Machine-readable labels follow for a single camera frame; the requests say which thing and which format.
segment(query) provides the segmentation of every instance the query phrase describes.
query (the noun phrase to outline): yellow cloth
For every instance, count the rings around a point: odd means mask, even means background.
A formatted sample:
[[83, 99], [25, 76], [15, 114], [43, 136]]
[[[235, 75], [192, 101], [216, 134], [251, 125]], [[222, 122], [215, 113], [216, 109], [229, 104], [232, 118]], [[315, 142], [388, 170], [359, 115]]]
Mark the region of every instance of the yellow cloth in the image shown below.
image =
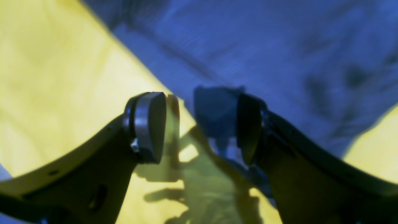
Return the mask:
[[[130, 97], [147, 91], [170, 93], [80, 2], [0, 1], [0, 163], [14, 177], [74, 149], [121, 114]], [[168, 172], [167, 156], [159, 166], [140, 165], [117, 223], [162, 224], [187, 209], [192, 217], [202, 217], [207, 205], [187, 206], [197, 197], [220, 201], [220, 220], [238, 214], [239, 204], [232, 196], [238, 187], [211, 162], [206, 143], [189, 132], [194, 120], [184, 107], [180, 110], [180, 135], [188, 142], [179, 153], [180, 162], [199, 162], [191, 165], [193, 169], [183, 168], [185, 177], [168, 183], [157, 176], [180, 174]], [[395, 109], [355, 143], [346, 161], [398, 182], [397, 131]], [[188, 176], [204, 176], [203, 186], [208, 183], [212, 190], [195, 187]], [[255, 189], [250, 194], [254, 199], [241, 199], [242, 204], [255, 205], [258, 198], [264, 223], [281, 223], [266, 198]], [[232, 215], [234, 223], [243, 223], [241, 216]]]

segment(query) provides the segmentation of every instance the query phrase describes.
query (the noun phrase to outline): blue cloth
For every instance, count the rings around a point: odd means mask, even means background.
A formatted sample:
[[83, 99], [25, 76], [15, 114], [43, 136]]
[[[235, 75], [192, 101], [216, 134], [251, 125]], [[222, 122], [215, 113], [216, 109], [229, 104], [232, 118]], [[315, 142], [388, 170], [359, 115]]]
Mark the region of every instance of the blue cloth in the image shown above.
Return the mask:
[[0, 181], [5, 181], [12, 178], [11, 174], [0, 164]]
[[395, 0], [85, 2], [221, 138], [242, 89], [338, 157], [398, 102]]

